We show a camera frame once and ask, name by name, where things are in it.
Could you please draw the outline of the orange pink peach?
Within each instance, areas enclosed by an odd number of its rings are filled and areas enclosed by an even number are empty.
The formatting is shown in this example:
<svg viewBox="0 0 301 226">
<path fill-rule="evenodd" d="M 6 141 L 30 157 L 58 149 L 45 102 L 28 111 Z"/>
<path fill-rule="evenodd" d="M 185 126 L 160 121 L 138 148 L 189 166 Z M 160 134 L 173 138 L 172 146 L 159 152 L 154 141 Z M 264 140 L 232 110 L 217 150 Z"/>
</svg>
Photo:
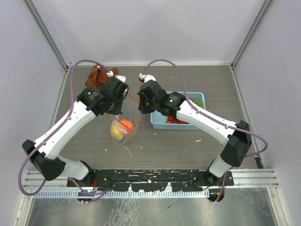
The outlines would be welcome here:
<svg viewBox="0 0 301 226">
<path fill-rule="evenodd" d="M 131 121 L 122 119 L 119 121 L 119 127 L 127 132 L 132 133 L 134 126 Z"/>
</svg>

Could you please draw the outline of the clear zip top bag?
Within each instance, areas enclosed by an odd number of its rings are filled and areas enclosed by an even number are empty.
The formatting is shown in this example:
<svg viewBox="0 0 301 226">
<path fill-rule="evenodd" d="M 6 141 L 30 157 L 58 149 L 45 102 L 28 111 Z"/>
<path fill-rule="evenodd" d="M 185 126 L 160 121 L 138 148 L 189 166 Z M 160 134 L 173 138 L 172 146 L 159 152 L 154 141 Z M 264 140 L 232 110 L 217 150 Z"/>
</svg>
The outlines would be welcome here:
<svg viewBox="0 0 301 226">
<path fill-rule="evenodd" d="M 110 136 L 116 147 L 121 147 L 137 134 L 142 118 L 138 106 L 138 96 L 127 93 L 122 104 L 121 114 L 114 115 L 111 123 Z"/>
</svg>

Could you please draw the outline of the yellow apple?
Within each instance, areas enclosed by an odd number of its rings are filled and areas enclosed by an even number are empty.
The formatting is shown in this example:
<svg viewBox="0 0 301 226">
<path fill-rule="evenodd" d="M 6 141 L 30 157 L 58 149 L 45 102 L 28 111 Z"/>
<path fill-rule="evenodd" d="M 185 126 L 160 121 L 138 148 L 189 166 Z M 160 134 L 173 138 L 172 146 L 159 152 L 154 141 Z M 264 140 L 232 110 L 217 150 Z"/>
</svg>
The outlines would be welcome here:
<svg viewBox="0 0 301 226">
<path fill-rule="evenodd" d="M 124 135 L 118 130 L 117 126 L 114 123 L 111 124 L 110 135 L 112 138 L 115 138 L 119 141 L 124 138 Z"/>
</svg>

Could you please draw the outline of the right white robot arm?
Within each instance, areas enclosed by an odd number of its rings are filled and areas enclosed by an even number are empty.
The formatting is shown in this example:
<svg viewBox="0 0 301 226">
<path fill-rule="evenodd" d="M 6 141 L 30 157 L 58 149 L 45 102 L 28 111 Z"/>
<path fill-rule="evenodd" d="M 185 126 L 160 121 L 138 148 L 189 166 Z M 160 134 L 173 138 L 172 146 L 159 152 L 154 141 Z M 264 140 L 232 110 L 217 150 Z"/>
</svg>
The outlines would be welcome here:
<svg viewBox="0 0 301 226">
<path fill-rule="evenodd" d="M 154 79 L 144 79 L 138 92 L 142 114 L 159 112 L 163 116 L 187 122 L 214 137 L 224 149 L 206 170 L 206 180 L 215 186 L 232 167 L 239 167 L 252 141 L 249 124 L 220 118 L 186 99 L 183 94 L 168 94 Z"/>
</svg>

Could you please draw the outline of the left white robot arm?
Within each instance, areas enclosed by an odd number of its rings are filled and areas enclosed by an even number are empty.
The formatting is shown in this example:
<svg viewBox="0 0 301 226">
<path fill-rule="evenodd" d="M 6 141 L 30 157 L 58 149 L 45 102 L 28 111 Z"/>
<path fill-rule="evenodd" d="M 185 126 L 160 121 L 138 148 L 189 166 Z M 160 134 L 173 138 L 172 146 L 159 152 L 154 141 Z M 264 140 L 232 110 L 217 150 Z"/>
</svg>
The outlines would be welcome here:
<svg viewBox="0 0 301 226">
<path fill-rule="evenodd" d="M 71 161 L 59 155 L 69 140 L 88 122 L 98 115 L 121 113 L 126 78 L 112 76 L 101 86 L 85 88 L 73 103 L 70 110 L 48 132 L 35 141 L 25 140 L 24 152 L 30 156 L 31 163 L 46 181 L 59 176 L 72 177 L 83 186 L 94 182 L 90 167 L 82 161 Z"/>
</svg>

